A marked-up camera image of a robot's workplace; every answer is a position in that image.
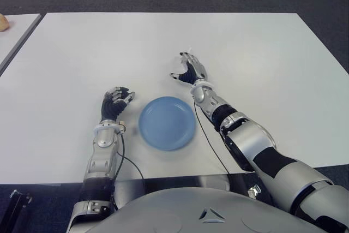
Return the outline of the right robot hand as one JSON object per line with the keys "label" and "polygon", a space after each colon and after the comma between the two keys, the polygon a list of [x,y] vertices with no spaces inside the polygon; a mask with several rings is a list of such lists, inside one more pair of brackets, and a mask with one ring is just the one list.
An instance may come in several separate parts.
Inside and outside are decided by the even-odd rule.
{"label": "right robot hand", "polygon": [[170,77],[193,85],[197,80],[207,80],[207,72],[198,58],[189,52],[181,52],[181,62],[186,71],[181,74],[170,73]]}

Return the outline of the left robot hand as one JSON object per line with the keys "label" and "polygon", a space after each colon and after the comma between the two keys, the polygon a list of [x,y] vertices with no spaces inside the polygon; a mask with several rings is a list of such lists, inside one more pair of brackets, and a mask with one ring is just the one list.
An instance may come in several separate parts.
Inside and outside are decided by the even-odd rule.
{"label": "left robot hand", "polygon": [[115,121],[135,98],[135,92],[125,87],[114,87],[104,95],[101,106],[101,120]]}

